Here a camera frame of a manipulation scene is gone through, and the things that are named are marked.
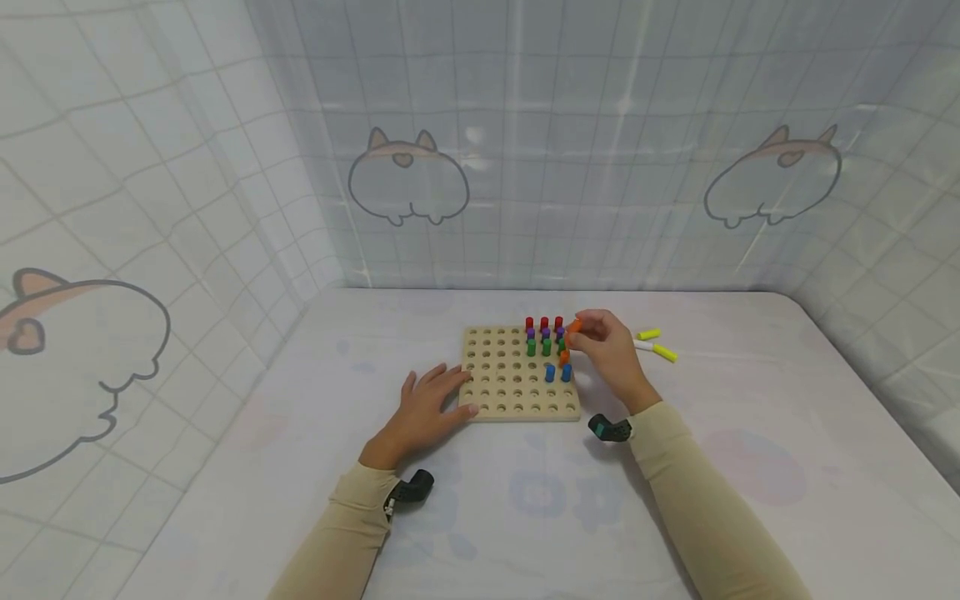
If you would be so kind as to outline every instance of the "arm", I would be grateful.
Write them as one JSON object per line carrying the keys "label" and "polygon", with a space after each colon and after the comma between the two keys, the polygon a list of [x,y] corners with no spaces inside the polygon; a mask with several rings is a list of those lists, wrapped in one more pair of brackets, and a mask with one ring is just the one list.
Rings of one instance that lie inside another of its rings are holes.
{"label": "arm", "polygon": [[630,447],[667,533],[704,600],[806,600],[804,583],[750,507],[647,380],[630,330],[610,311],[577,313],[569,335],[630,412]]}
{"label": "arm", "polygon": [[270,593],[270,600],[358,600],[390,523],[383,504],[399,479],[355,465]]}
{"label": "arm", "polygon": [[320,521],[300,545],[274,584],[269,600],[359,600],[377,552],[390,531],[384,512],[399,481],[396,466],[426,449],[476,415],[476,406],[442,413],[444,398],[469,379],[460,367],[441,364],[414,386],[410,372],[400,391],[400,406],[340,478]]}
{"label": "arm", "polygon": [[630,448],[704,600],[810,597],[763,523],[713,467],[672,406],[659,402],[630,423]]}

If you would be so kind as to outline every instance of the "finger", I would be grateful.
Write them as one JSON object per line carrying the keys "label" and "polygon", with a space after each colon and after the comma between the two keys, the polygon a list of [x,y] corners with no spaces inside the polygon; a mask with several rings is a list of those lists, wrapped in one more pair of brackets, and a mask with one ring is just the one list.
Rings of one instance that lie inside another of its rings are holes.
{"label": "finger", "polygon": [[617,326],[623,326],[616,316],[606,308],[589,308],[577,313],[577,319],[584,324],[586,331],[594,331],[607,336]]}
{"label": "finger", "polygon": [[426,372],[426,373],[423,374],[423,377],[420,378],[420,383],[417,384],[417,387],[420,388],[420,387],[425,386],[426,384],[428,384],[428,383],[430,383],[431,381],[433,381],[434,379],[436,379],[437,376],[440,375],[440,373],[442,373],[442,372],[444,372],[444,371],[446,371],[446,363],[441,363],[441,364],[437,365],[436,367],[434,367],[434,368],[431,369],[430,371],[428,371],[428,372]]}
{"label": "finger", "polygon": [[464,404],[458,406],[456,410],[440,415],[441,428],[444,435],[449,435],[458,427],[464,425],[468,420],[476,417],[480,408],[476,404]]}
{"label": "finger", "polygon": [[407,375],[406,380],[403,382],[403,387],[400,388],[400,401],[405,401],[410,397],[410,393],[414,391],[414,382],[417,381],[417,374],[410,371],[410,374]]}
{"label": "finger", "polygon": [[566,342],[570,348],[575,350],[580,350],[582,353],[587,356],[592,356],[593,353],[600,348],[602,342],[597,342],[596,340],[590,339],[589,336],[584,335],[583,333],[570,333],[566,336]]}
{"label": "finger", "polygon": [[460,365],[457,365],[453,369],[434,379],[430,384],[430,388],[431,391],[436,392],[439,403],[443,402],[444,398],[448,394],[459,388],[468,379],[470,379],[470,372],[462,371]]}

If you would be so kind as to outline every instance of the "right hand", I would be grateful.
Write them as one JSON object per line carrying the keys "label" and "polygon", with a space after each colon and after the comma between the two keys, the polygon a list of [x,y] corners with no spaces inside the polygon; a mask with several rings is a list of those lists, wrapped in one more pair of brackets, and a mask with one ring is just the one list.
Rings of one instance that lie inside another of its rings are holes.
{"label": "right hand", "polygon": [[581,310],[577,319],[583,326],[579,333],[568,334],[567,342],[571,348],[587,355],[630,414],[660,402],[660,395],[647,381],[636,357],[630,329],[606,309]]}

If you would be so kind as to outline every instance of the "grid pattern fabric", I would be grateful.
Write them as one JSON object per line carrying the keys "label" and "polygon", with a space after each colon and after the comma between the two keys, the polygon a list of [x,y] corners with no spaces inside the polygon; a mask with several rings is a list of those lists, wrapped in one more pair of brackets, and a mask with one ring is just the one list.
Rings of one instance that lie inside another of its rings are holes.
{"label": "grid pattern fabric", "polygon": [[115,428],[0,485],[0,596],[113,598],[343,273],[242,2],[0,2],[0,69],[0,305],[29,267],[170,315]]}

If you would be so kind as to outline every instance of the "beige sleeve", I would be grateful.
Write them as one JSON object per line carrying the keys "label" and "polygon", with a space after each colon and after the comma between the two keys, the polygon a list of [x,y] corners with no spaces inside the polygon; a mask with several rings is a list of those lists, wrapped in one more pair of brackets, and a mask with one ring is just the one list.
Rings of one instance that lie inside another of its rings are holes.
{"label": "beige sleeve", "polygon": [[810,598],[793,565],[672,406],[659,402],[630,423],[631,450],[704,600]]}
{"label": "beige sleeve", "polygon": [[399,479],[359,463],[274,584],[269,600],[360,600],[390,522],[383,512]]}

